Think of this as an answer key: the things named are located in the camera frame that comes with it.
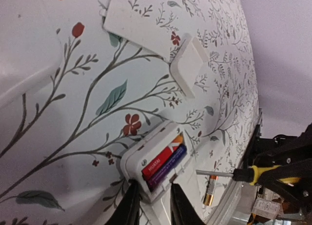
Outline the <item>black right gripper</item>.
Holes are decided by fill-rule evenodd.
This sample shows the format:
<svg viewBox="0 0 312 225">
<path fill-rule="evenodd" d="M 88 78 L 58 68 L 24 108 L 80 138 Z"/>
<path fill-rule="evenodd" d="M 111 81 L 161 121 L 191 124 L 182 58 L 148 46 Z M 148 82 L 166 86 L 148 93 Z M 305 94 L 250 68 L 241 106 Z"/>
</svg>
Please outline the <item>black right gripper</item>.
<svg viewBox="0 0 312 225">
<path fill-rule="evenodd" d="M 278 165 L 266 171 L 257 183 L 277 193 L 301 209 L 304 215 L 312 214 L 312 126 L 297 138 L 280 147 L 258 155 L 258 163 Z"/>
</svg>

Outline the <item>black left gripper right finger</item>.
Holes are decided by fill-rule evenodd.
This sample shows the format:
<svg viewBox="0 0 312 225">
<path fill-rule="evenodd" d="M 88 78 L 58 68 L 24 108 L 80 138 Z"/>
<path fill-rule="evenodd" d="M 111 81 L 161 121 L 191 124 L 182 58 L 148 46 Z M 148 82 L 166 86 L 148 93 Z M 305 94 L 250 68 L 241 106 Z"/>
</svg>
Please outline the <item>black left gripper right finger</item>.
<svg viewBox="0 0 312 225">
<path fill-rule="evenodd" d="M 171 184 L 171 224 L 204 225 L 179 184 Z"/>
</svg>

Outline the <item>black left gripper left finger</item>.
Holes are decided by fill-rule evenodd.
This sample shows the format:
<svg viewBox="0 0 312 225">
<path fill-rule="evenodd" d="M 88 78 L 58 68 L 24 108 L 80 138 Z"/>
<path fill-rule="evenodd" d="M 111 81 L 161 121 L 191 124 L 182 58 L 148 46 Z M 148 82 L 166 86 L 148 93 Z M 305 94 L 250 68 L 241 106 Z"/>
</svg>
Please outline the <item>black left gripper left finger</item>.
<svg viewBox="0 0 312 225">
<path fill-rule="evenodd" d="M 139 225 L 140 192 L 139 183 L 131 179 L 130 186 L 107 221 L 107 225 Z"/>
</svg>

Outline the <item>yellow handled screwdriver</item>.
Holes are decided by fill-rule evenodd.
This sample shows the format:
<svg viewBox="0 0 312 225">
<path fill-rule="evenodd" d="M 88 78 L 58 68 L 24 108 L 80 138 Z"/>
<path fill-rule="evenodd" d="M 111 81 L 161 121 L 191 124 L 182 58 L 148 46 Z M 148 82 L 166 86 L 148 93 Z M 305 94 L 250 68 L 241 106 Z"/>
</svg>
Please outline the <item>yellow handled screwdriver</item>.
<svg viewBox="0 0 312 225">
<path fill-rule="evenodd" d="M 246 169 L 234 169 L 233 173 L 228 172 L 214 172 L 214 171 L 206 171 L 206 170 L 196 170 L 197 175 L 211 176 L 217 175 L 218 177 L 227 177 L 231 178 L 237 182 L 246 182 L 250 185 L 256 185 L 260 176 L 267 171 L 275 170 L 280 165 L 275 165 L 272 167 L 257 167 L 255 165 L 246 168 Z"/>
</svg>

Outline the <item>small white remote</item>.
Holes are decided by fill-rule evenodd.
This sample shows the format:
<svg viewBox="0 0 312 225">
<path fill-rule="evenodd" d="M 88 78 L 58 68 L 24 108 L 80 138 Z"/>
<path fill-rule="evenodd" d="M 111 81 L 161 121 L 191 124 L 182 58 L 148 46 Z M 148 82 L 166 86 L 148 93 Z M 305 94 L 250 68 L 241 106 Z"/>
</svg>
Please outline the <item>small white remote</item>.
<svg viewBox="0 0 312 225">
<path fill-rule="evenodd" d="M 165 121 L 127 150 L 120 161 L 127 180 L 139 183 L 142 209 L 152 225 L 169 225 L 170 187 L 179 184 L 202 219 L 192 146 L 183 126 Z"/>
</svg>

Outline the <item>white small battery cover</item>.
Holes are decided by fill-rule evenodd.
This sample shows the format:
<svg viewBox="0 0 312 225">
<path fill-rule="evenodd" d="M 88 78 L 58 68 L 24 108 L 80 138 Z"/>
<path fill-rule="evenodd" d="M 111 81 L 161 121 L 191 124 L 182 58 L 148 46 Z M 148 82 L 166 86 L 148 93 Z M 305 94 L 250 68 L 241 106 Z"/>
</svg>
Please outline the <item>white small battery cover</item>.
<svg viewBox="0 0 312 225">
<path fill-rule="evenodd" d="M 184 42 L 170 64 L 171 76 L 184 96 L 194 99 L 193 87 L 202 66 L 208 62 L 208 55 L 198 38 L 189 33 L 183 35 Z"/>
</svg>

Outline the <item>white slim battery cover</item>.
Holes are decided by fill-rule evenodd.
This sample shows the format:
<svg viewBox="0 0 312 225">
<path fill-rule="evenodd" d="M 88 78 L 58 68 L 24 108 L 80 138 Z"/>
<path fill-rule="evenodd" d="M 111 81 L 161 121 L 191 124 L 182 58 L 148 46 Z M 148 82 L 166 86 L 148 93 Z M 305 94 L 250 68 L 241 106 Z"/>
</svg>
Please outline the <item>white slim battery cover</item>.
<svg viewBox="0 0 312 225">
<path fill-rule="evenodd" d="M 128 11 L 116 1 L 111 0 L 99 14 L 102 16 L 102 29 L 108 34 L 111 46 L 116 49 L 115 59 L 130 42 L 138 46 L 138 51 L 129 59 L 157 58 L 170 63 L 185 42 L 174 32 L 167 34 L 152 25 L 150 20 Z"/>
</svg>

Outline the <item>white remote control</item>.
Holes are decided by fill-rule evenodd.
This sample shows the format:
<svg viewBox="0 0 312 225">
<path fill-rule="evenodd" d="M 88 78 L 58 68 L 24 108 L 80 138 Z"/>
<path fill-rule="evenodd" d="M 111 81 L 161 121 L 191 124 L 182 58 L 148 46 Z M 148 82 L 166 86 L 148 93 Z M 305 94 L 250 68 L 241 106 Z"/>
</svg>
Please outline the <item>white remote control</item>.
<svg viewBox="0 0 312 225">
<path fill-rule="evenodd" d="M 62 46 L 42 0 L 0 0 L 0 105 L 56 72 Z"/>
</svg>

